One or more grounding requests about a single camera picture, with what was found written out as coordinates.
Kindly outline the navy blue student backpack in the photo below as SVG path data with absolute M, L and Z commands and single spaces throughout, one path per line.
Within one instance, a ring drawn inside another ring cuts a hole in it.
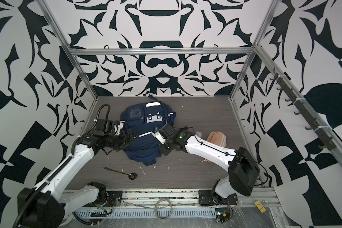
M 123 129 L 131 133 L 133 139 L 123 149 L 130 160 L 141 162 L 146 166 L 156 163 L 161 156 L 160 142 L 153 136 L 164 125 L 174 125 L 176 112 L 154 96 L 149 95 L 152 102 L 134 104 L 126 108 L 120 115 Z

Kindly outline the peach fabric pencil case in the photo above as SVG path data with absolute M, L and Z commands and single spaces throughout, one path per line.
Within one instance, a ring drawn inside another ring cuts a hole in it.
M 227 146 L 227 138 L 222 132 L 210 132 L 206 141 L 223 148 Z

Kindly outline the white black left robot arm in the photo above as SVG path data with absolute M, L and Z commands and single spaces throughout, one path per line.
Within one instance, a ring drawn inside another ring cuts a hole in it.
M 64 197 L 62 194 L 81 168 L 102 149 L 124 149 L 134 134 L 124 129 L 122 121 L 97 118 L 94 125 L 72 144 L 71 153 L 60 165 L 33 188 L 24 188 L 18 195 L 18 216 L 13 227 L 57 228 L 77 209 L 102 204 L 106 185 L 90 182 L 82 189 Z

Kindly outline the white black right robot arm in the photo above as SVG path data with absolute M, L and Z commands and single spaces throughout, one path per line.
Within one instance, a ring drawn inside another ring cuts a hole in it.
M 221 147 L 203 140 L 190 132 L 188 127 L 175 128 L 170 124 L 164 125 L 153 136 L 159 141 L 159 148 L 164 155 L 173 150 L 183 151 L 211 161 L 228 173 L 212 188 L 213 200 L 224 200 L 237 193 L 251 196 L 263 166 L 253 159 L 247 149 Z

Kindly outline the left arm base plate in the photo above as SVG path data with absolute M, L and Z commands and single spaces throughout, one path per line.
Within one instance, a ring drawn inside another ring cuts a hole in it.
M 117 206 L 122 201 L 122 195 L 122 191 L 100 190 L 94 204 L 109 207 Z

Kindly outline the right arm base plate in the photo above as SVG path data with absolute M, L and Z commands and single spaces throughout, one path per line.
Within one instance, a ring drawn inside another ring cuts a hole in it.
M 211 207 L 218 205 L 237 205 L 237 194 L 232 194 L 228 198 L 222 198 L 214 189 L 211 190 L 199 190 L 198 191 L 199 205 L 202 207 Z

